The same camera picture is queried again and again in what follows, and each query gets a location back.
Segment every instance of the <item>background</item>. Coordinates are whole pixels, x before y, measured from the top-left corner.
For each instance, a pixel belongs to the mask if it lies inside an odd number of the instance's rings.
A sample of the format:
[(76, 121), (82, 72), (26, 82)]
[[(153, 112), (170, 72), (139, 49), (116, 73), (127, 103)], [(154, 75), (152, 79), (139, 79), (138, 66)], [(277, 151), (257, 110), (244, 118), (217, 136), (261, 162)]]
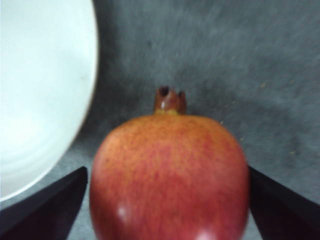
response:
[[(155, 89), (223, 123), (258, 171), (320, 204), (320, 1), (94, 0), (97, 84), (55, 168), (7, 207), (75, 169), (91, 171), (109, 131), (151, 114)], [(70, 240), (94, 240), (89, 185)], [(244, 240), (260, 240), (249, 216)]]

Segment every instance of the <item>pomegranate crown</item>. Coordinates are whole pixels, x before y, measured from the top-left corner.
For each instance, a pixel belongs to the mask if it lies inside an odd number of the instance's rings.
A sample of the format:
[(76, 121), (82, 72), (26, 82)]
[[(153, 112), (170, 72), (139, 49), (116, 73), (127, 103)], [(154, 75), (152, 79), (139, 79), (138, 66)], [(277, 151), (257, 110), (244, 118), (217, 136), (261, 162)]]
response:
[(162, 86), (155, 92), (154, 114), (186, 114), (186, 94), (183, 91), (176, 93), (174, 88)]

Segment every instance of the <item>pomegranate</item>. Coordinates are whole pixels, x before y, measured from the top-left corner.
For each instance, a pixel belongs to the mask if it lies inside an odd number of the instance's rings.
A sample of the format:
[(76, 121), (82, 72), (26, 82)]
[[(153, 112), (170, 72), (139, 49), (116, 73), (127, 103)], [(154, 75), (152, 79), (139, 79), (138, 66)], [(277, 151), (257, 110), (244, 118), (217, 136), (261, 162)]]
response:
[(249, 170), (218, 122), (186, 115), (184, 92), (156, 91), (154, 113), (105, 138), (92, 166), (90, 213), (99, 240), (237, 240)]

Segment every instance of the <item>gray fabric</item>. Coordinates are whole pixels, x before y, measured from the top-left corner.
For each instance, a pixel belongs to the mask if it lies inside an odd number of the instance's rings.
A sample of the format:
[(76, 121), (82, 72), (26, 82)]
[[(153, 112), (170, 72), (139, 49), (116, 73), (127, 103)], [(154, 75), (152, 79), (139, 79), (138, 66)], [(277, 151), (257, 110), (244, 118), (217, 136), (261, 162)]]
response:
[[(154, 90), (223, 122), (248, 163), (320, 204), (320, 1), (95, 0), (100, 66), (87, 119), (55, 168), (11, 205), (80, 166), (108, 132), (150, 114)], [(88, 190), (69, 239), (95, 239)], [(260, 240), (252, 217), (244, 240)]]

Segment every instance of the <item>white bowl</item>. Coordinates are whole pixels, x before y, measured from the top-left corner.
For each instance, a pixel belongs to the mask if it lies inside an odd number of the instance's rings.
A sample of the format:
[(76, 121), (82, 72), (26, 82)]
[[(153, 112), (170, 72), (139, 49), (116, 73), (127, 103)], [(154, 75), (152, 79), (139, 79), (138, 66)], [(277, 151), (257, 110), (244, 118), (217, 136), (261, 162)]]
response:
[(70, 146), (97, 56), (90, 0), (1, 1), (1, 201), (34, 185)]

